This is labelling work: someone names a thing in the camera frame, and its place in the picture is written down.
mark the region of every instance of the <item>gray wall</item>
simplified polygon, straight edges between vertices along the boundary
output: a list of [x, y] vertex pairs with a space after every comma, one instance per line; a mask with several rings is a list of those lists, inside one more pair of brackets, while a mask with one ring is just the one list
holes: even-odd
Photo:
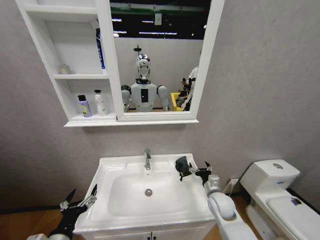
[[[114, 42], [121, 85], [131, 86], [138, 78], [137, 53], [133, 50], [138, 44], [140, 53], [150, 58], [150, 80], [157, 86], [166, 86], [169, 93], [182, 89], [180, 80], [188, 79], [199, 65], [203, 44], [203, 40], [155, 38], [115, 38]], [[158, 97], [154, 107], [162, 107]]]
[[193, 153], [239, 177], [255, 160], [300, 169], [320, 209], [320, 1], [226, 0], [198, 124], [62, 128], [67, 118], [12, 0], [0, 1], [1, 208], [84, 196], [101, 156]]

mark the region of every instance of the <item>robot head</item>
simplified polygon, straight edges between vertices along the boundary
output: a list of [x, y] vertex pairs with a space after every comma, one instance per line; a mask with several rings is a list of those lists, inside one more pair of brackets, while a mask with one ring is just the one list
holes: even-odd
[[151, 71], [150, 58], [146, 54], [140, 54], [136, 58], [136, 65], [138, 67], [139, 78], [141, 80], [148, 80]]

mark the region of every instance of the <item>toothpaste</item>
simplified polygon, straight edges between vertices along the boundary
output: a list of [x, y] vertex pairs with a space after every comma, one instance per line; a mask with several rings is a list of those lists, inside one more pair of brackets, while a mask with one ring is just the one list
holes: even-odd
[[106, 73], [106, 66], [105, 66], [105, 61], [104, 61], [104, 53], [102, 51], [102, 45], [101, 45], [101, 35], [100, 35], [99, 22], [96, 19], [96, 20], [91, 21], [90, 24], [93, 27], [93, 29], [95, 30], [95, 39], [96, 39], [96, 45], [98, 47], [98, 53], [99, 53], [102, 72]]

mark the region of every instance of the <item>white bottle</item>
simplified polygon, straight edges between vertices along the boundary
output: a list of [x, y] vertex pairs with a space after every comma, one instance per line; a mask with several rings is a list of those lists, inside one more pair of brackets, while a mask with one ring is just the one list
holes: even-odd
[[105, 107], [105, 101], [104, 98], [101, 95], [101, 90], [94, 90], [95, 92], [95, 100], [96, 100], [96, 105], [98, 108], [98, 114], [99, 116], [103, 117], [107, 115], [106, 107]]

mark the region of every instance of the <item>sink countertop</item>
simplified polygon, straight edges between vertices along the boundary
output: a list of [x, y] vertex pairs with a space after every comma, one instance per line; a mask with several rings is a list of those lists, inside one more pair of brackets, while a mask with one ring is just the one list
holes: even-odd
[[150, 171], [143, 155], [101, 158], [86, 194], [97, 184], [97, 200], [79, 216], [74, 233], [213, 220], [201, 178], [180, 181], [175, 161], [182, 156], [197, 167], [190, 153], [151, 155]]

